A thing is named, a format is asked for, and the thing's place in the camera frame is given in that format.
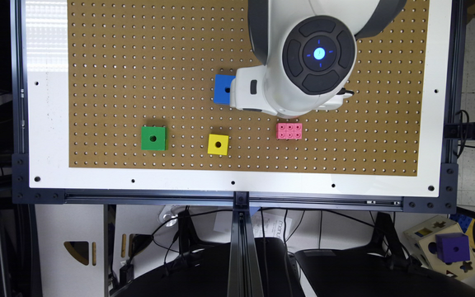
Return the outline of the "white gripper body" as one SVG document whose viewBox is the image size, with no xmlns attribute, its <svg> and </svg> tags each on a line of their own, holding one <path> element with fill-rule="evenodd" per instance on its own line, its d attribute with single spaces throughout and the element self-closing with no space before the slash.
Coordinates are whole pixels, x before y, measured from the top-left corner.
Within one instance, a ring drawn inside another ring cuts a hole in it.
<svg viewBox="0 0 475 297">
<path fill-rule="evenodd" d="M 230 103 L 242 111 L 268 115 L 305 115 L 313 110 L 328 111 L 342 106 L 354 93 L 343 87 L 322 95 L 308 95 L 295 86 L 281 70 L 267 66 L 240 68 L 231 83 Z"/>
</svg>

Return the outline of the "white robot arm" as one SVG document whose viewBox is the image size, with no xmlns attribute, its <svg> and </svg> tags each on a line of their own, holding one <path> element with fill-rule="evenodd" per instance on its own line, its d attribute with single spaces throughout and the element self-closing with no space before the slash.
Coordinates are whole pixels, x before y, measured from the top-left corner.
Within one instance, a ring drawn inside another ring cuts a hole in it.
<svg viewBox="0 0 475 297">
<path fill-rule="evenodd" d="M 406 0 L 250 1 L 248 31 L 260 65 L 240 68 L 229 105 L 291 119 L 335 110 L 352 96 L 345 88 L 356 42 L 381 33 Z"/>
</svg>

